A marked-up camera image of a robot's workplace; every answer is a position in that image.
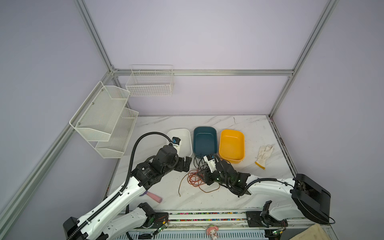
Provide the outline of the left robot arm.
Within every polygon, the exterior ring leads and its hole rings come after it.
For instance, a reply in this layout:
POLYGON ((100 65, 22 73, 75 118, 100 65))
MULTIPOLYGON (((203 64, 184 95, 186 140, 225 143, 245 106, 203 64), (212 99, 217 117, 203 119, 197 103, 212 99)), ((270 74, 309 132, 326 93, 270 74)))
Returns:
POLYGON ((134 199, 159 183, 171 171, 182 172, 190 165, 191 158, 181 158, 178 153, 182 140, 168 138, 155 156, 149 157, 135 168, 130 162, 125 182, 97 207, 80 218, 70 217, 63 224, 68 240, 113 240, 142 226, 151 226, 155 211, 148 203, 140 204, 132 212, 118 217, 134 199))

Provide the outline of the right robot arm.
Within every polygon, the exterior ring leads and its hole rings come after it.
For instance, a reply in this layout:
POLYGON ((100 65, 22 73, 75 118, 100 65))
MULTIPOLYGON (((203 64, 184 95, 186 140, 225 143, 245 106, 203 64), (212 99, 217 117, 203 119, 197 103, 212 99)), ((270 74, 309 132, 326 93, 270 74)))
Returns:
POLYGON ((273 220, 292 218, 307 218, 320 225, 335 224, 330 217, 331 193, 304 174, 288 179, 261 178, 237 172, 226 161, 208 166, 198 172, 198 177, 207 185, 218 183, 239 198, 266 195, 281 199, 277 203, 265 202, 260 214, 265 227, 271 226, 273 220))

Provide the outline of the white plastic bin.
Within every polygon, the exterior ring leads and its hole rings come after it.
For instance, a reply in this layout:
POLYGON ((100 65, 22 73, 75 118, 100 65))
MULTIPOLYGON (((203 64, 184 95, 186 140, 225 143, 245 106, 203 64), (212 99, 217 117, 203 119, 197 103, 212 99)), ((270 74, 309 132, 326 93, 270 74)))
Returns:
POLYGON ((181 145, 178 148, 178 155, 181 158, 191 157, 193 155, 192 138, 188 129, 173 129, 168 131, 167 136, 172 139, 173 137, 181 140, 181 145))

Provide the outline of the dark teal plastic bin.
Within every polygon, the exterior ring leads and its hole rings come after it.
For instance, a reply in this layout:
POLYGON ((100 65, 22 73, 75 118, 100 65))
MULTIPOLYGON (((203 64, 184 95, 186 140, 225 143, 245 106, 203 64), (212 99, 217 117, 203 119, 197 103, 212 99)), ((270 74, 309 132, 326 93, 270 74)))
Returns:
POLYGON ((196 127, 193 135, 193 152, 198 159, 218 153, 217 131, 213 127, 196 127))

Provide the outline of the yellow plastic bin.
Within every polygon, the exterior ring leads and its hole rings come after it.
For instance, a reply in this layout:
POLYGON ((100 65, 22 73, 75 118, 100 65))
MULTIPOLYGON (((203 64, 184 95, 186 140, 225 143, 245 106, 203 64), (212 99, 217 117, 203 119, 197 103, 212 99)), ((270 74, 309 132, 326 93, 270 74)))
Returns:
POLYGON ((219 155, 232 164, 239 164, 245 158, 245 136, 236 130, 221 132, 219 155))

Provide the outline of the purple pink spatula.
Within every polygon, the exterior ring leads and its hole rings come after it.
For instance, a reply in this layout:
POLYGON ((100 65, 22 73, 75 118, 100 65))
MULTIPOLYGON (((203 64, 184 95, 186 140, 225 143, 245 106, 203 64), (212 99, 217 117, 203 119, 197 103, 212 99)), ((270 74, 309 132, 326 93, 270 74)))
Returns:
POLYGON ((151 199, 153 199, 154 201, 156 201, 157 203, 161 203, 163 201, 163 198, 161 198, 160 196, 156 195, 156 194, 153 194, 151 192, 148 192, 148 191, 145 191, 143 194, 140 195, 141 197, 142 196, 148 196, 150 197, 151 199))

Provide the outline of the pink doll figure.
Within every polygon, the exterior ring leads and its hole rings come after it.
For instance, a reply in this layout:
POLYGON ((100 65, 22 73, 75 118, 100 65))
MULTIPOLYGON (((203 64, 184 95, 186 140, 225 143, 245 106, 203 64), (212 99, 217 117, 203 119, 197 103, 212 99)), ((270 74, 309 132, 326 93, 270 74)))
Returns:
POLYGON ((208 237, 210 237, 211 240, 217 240, 219 238, 218 237, 218 231, 219 231, 219 227, 210 226, 207 228, 206 234, 208 237))

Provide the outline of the white work glove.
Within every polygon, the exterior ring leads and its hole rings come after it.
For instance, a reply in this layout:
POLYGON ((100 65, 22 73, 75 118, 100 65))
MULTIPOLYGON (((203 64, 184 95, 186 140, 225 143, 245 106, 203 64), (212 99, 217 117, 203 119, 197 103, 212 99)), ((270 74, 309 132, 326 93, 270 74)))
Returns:
POLYGON ((257 160, 255 164, 259 166, 261 169, 266 169, 266 161, 271 157, 274 151, 273 145, 261 146, 258 152, 257 160))

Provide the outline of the white mesh lower shelf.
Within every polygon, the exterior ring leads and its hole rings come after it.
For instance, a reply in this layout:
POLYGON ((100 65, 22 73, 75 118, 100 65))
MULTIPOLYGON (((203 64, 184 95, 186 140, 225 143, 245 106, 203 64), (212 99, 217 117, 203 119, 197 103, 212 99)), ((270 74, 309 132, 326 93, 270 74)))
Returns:
POLYGON ((120 159, 124 156, 139 113, 123 108, 121 116, 108 142, 98 142, 95 150, 104 159, 120 159))

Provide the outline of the white mesh shelf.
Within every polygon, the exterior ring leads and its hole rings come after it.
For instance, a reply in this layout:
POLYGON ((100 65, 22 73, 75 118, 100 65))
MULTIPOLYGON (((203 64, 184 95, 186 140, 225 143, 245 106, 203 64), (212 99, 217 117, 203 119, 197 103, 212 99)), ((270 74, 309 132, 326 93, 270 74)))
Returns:
POLYGON ((99 82, 69 124, 88 142, 107 142, 129 96, 125 89, 99 82))
POLYGON ((108 142, 98 142, 95 150, 104 159, 120 159, 124 156, 139 113, 123 108, 121 116, 108 142))

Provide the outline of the white mesh upper shelf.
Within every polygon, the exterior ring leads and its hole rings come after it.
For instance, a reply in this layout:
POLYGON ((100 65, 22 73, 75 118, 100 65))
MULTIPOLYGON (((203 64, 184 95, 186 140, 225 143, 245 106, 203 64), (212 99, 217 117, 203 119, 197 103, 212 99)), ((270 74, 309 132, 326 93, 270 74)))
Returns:
POLYGON ((125 89, 99 82, 69 124, 88 142, 107 142, 129 96, 125 89))

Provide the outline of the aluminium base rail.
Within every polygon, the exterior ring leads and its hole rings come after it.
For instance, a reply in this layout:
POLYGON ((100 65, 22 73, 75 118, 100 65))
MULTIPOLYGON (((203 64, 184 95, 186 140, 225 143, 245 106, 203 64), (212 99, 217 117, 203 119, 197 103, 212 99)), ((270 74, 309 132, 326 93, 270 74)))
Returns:
POLYGON ((209 240, 206 230, 219 227, 219 240, 289 240, 314 225, 298 218, 265 227, 259 212, 162 212, 151 226, 130 230, 114 240, 209 240))

